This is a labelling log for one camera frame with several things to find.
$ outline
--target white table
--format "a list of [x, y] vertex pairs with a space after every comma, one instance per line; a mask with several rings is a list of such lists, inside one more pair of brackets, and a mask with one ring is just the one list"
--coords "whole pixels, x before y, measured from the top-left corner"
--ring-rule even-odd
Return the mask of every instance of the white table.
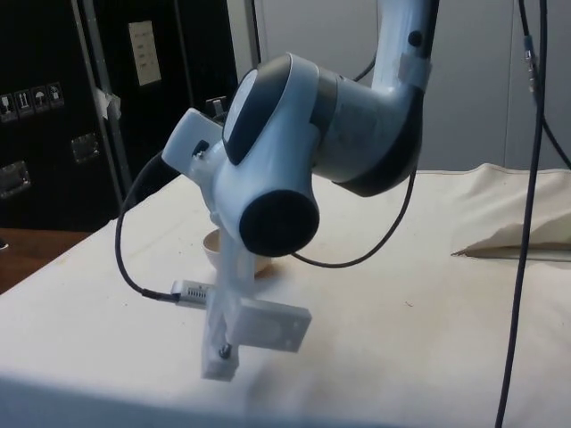
[[[114, 223], [104, 227], [0, 297], [0, 426], [492, 426], [517, 263], [449, 255], [477, 173], [420, 174], [401, 228], [359, 267], [277, 260], [260, 296], [309, 308], [310, 330], [297, 355], [242, 348], [232, 383], [200, 379], [204, 312], [132, 292]], [[315, 179], [322, 222], [303, 253], [361, 255], [405, 187], [362, 200]], [[179, 178], [129, 213], [128, 269], [165, 292], [212, 281], [211, 229], [198, 188]], [[569, 269], [527, 270], [505, 426], [571, 424]]]

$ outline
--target robotic arm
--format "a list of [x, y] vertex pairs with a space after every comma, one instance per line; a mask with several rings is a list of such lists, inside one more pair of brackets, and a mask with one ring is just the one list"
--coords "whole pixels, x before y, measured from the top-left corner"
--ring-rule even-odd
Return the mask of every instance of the robotic arm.
[[165, 147], [164, 161], [200, 186], [222, 232], [222, 269], [207, 304], [206, 378], [232, 379], [240, 345], [300, 348], [310, 313], [253, 298], [253, 254], [285, 256], [314, 237], [311, 174], [367, 197], [398, 185], [417, 164], [439, 0], [379, 4], [372, 88], [286, 54], [245, 76], [224, 128], [191, 109]]

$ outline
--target wall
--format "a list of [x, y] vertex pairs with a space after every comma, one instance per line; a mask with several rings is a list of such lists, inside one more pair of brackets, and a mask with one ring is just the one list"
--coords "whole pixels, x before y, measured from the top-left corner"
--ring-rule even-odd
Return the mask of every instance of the wall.
[[[292, 52], [352, 77], [376, 50], [380, 18], [375, 0], [255, 3], [262, 60]], [[532, 31], [539, 38], [537, 2], [527, 3]], [[571, 153], [571, 127], [566, 127], [571, 106], [566, 17], [571, 16], [571, 2], [550, 0], [550, 10], [547, 115]], [[521, 40], [517, 0], [441, 0], [426, 94], [422, 169], [466, 170], [485, 162], [528, 167], [534, 104]], [[542, 167], [561, 166], [547, 140], [544, 146]]]

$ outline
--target screw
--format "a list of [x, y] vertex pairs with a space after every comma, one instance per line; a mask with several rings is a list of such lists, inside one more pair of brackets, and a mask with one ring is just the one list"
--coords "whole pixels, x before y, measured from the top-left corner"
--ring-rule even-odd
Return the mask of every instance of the screw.
[[232, 345], [227, 343], [222, 348], [220, 348], [220, 350], [218, 351], [218, 354], [220, 355], [220, 358], [222, 358], [222, 359], [229, 359], [230, 356], [232, 355]]

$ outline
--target black cable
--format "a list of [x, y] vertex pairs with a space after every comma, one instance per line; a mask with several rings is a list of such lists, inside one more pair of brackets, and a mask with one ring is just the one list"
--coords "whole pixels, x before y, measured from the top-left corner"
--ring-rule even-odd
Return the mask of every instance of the black cable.
[[521, 18], [521, 26], [524, 29], [524, 36], [529, 37], [529, 23], [527, 22], [527, 10], [525, 9], [525, 0], [518, 0], [519, 17]]
[[559, 155], [559, 157], [561, 158], [563, 163], [565, 163], [565, 165], [569, 169], [571, 169], [571, 160], [569, 159], [569, 157], [567, 156], [567, 154], [563, 150], [563, 147], [561, 147], [559, 145], [557, 138], [555, 138], [555, 135], [553, 135], [553, 132], [551, 131], [551, 127], [550, 127], [549, 123], [547, 123], [547, 120], [545, 118], [543, 118], [542, 124], [543, 124], [543, 130], [545, 131], [545, 134], [547, 135], [547, 137], [551, 141], [551, 145], [553, 146], [553, 148], [555, 149], [555, 151], [557, 152], [557, 154]]
[[417, 176], [417, 169], [414, 168], [414, 170], [410, 174], [409, 187], [407, 188], [407, 193], [404, 196], [404, 203], [402, 204], [401, 212], [399, 212], [399, 215], [397, 216], [393, 225], [391, 226], [389, 231], [386, 233], [386, 235], [383, 237], [383, 239], [381, 239], [381, 241], [377, 245], [375, 245], [375, 247], [371, 251], [369, 251], [367, 254], [359, 257], [358, 259], [348, 261], [345, 263], [323, 263], [320, 261], [307, 259], [307, 258], [305, 258], [305, 257], [303, 257], [297, 253], [293, 254], [294, 258], [298, 259], [299, 261], [302, 261], [303, 263], [307, 263], [308, 265], [315, 266], [317, 268], [323, 267], [323, 268], [327, 268], [327, 269], [343, 269], [343, 268], [351, 268], [353, 266], [359, 265], [360, 263], [362, 263], [362, 262], [370, 259], [371, 257], [373, 257], [375, 254], [378, 253], [378, 251], [381, 248], [383, 248], [385, 246], [385, 244], [389, 241], [389, 239], [391, 239], [394, 232], [396, 231], [398, 226], [401, 224], [402, 219], [404, 218], [404, 215], [407, 213], [407, 209], [409, 208], [409, 204], [410, 204], [410, 198], [412, 197], [412, 191], [414, 190], [414, 181], [415, 181], [416, 176]]
[[149, 173], [162, 162], [162, 151], [154, 155], [154, 157], [148, 161], [145, 167], [141, 170], [139, 175], [137, 176], [135, 182], [129, 189], [127, 193], [127, 197], [125, 201], [121, 205], [119, 217], [117, 218], [117, 227], [115, 229], [115, 259], [117, 260], [117, 267], [123, 276], [125, 282], [131, 287], [133, 290], [141, 294], [143, 297], [153, 299], [153, 300], [160, 300], [160, 301], [170, 301], [170, 302], [178, 302], [180, 296], [176, 294], [167, 294], [164, 292], [154, 292], [152, 290], [147, 290], [145, 288], [140, 287], [131, 279], [128, 275], [127, 270], [125, 269], [125, 263], [123, 262], [123, 256], [121, 254], [121, 233], [123, 229], [123, 221], [125, 220], [125, 214], [129, 210], [131, 203], [134, 201], [135, 194], [137, 190], [141, 186], [141, 184], [145, 181]]
[[357, 76], [356, 78], [354, 78], [353, 80], [355, 82], [359, 82], [361, 80], [363, 80], [365, 78], [365, 76], [367, 76], [374, 68], [375, 68], [375, 62], [377, 62], [377, 55], [375, 54], [375, 56], [373, 57], [373, 61], [371, 61], [371, 63], [367, 66], [366, 69], [364, 69], [359, 76]]
[[527, 262], [527, 253], [529, 250], [529, 236], [531, 234], [532, 215], [534, 211], [535, 184], [537, 182], [537, 173], [539, 169], [539, 159], [542, 150], [542, 124], [545, 113], [545, 83], [547, 75], [547, 0], [540, 0], [540, 21], [541, 21], [541, 45], [540, 45], [540, 64], [539, 71], [540, 84], [542, 91], [539, 93], [539, 102], [537, 103], [537, 112], [535, 117], [535, 136], [534, 136], [534, 152], [532, 156], [532, 164], [529, 173], [529, 186], [527, 189], [527, 198], [525, 202], [524, 227], [521, 240], [521, 252], [519, 254], [519, 263], [517, 265], [517, 278], [514, 291], [513, 308], [511, 312], [511, 324], [509, 328], [508, 353], [506, 356], [506, 366], [504, 370], [503, 383], [501, 386], [500, 404], [498, 406], [498, 414], [496, 416], [496, 428], [503, 426], [503, 419], [508, 404], [509, 384], [511, 382], [511, 373], [513, 369], [514, 356], [516, 353], [517, 342], [517, 326], [519, 324], [519, 309], [521, 305], [521, 296], [523, 291], [525, 264]]

